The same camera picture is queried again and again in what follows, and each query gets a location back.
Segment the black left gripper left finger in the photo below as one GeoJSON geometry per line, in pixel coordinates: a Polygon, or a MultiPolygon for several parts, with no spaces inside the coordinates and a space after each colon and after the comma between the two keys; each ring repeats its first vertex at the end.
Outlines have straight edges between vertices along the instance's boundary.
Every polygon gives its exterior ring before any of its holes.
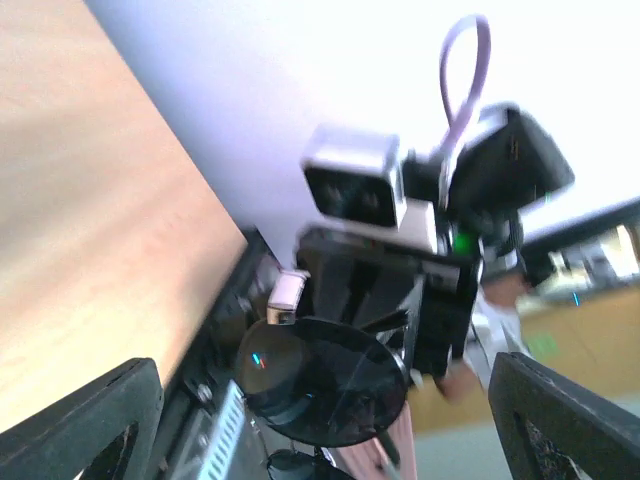
{"type": "Polygon", "coordinates": [[[151,358],[132,358],[1,433],[3,479],[142,479],[163,407],[151,358]]]}

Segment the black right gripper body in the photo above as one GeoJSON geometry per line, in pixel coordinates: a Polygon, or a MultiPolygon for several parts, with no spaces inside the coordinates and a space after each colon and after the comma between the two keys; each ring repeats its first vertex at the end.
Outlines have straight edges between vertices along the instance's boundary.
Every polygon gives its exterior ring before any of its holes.
{"type": "Polygon", "coordinates": [[[310,274],[308,313],[374,338],[387,355],[351,354],[352,386],[388,386],[396,371],[440,379],[464,361],[483,262],[477,239],[456,234],[436,252],[310,227],[297,267],[310,274]]]}

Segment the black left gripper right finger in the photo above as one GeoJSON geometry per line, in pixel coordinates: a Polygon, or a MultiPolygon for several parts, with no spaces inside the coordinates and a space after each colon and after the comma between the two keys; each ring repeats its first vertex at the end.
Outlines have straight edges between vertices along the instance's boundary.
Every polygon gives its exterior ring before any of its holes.
{"type": "Polygon", "coordinates": [[[498,354],[488,399],[514,479],[548,477],[542,440],[591,479],[639,477],[639,418],[537,361],[498,354]]]}

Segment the black round sunglasses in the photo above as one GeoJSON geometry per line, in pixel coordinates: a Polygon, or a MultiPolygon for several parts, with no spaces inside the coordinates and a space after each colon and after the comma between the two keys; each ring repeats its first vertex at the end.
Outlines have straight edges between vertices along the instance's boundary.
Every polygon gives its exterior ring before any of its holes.
{"type": "Polygon", "coordinates": [[[269,478],[415,478],[410,337],[404,311],[358,327],[315,317],[254,324],[235,381],[247,410],[293,444],[268,454],[269,478]]]}

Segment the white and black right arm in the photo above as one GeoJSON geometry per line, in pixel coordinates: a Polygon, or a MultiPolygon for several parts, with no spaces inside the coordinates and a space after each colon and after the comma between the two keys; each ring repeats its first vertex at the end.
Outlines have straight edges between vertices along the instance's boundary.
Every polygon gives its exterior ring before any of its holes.
{"type": "Polygon", "coordinates": [[[345,226],[306,229],[297,262],[315,267],[322,255],[417,261],[425,279],[415,366],[437,377],[467,356],[481,284],[524,264],[520,210],[575,179],[527,113],[497,104],[480,118],[489,130],[457,160],[445,149],[421,158],[394,135],[329,126],[316,129],[301,160],[317,209],[345,226]]]}

